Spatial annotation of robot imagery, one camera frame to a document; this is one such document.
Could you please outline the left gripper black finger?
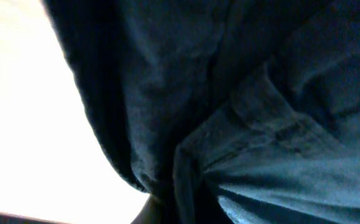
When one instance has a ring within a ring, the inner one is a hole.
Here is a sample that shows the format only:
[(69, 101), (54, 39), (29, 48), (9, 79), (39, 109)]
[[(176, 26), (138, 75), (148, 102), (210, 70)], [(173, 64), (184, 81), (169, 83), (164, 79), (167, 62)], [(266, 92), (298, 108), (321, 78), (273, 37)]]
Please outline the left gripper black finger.
[(131, 224), (161, 224), (164, 216), (164, 206), (155, 196), (150, 195), (142, 210)]

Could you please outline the navy blue shorts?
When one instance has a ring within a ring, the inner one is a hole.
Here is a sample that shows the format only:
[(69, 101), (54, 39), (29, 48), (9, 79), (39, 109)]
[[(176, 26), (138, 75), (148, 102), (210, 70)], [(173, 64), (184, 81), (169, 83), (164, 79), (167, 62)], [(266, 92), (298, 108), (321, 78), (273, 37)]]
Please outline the navy blue shorts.
[(162, 223), (360, 223), (360, 0), (48, 0), (86, 117)]

